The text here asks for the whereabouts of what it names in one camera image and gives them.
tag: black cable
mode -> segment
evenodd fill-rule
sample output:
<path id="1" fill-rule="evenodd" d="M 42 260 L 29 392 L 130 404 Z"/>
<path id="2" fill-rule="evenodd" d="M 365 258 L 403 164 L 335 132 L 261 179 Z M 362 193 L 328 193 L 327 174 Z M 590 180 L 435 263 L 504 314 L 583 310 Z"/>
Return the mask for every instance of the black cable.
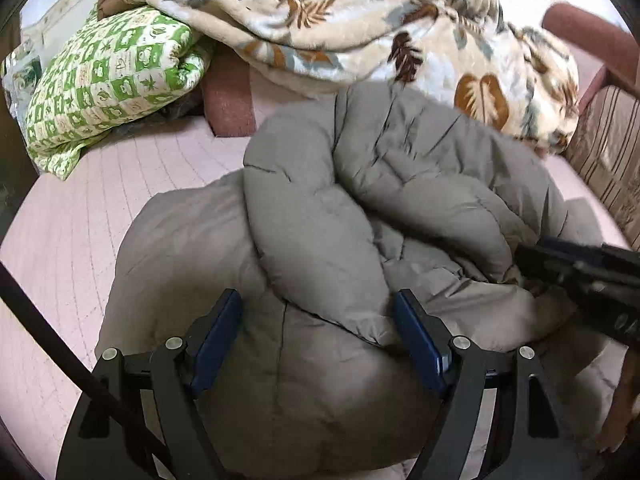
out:
<path id="1" fill-rule="evenodd" d="M 2 262 L 0 262 L 0 298 L 65 375 L 91 400 L 100 404 L 117 423 L 135 434 L 158 460 L 171 469 L 171 456 L 166 446 L 91 375 L 91 372 L 42 317 Z"/>

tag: beige fleece blanket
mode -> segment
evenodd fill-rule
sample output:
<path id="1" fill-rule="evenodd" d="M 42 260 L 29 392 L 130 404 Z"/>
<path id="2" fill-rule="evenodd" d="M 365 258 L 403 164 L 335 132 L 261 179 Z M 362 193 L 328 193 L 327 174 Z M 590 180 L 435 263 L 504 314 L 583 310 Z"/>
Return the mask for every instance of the beige fleece blanket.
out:
<path id="1" fill-rule="evenodd" d="M 125 0 L 232 47 L 307 96 L 399 80 L 541 148 L 577 123 L 577 68 L 544 30 L 505 22 L 498 0 Z"/>

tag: puffy gray blanket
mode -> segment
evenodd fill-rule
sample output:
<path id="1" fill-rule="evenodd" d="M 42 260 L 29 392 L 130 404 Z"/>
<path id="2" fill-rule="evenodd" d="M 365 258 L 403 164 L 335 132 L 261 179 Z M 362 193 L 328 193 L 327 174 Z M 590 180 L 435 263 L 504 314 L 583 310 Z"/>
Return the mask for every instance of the puffy gray blanket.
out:
<path id="1" fill-rule="evenodd" d="M 513 251 L 540 235 L 599 242 L 583 213 L 519 143 L 410 89 L 354 86 L 269 118 L 243 170 L 148 202 L 120 248 L 96 351 L 153 349 L 236 288 L 241 331 L 198 406 L 226 468 L 405 478 L 439 403 L 403 351 L 390 295 L 411 288 L 487 349 L 542 338 L 573 309 L 518 286 Z"/>

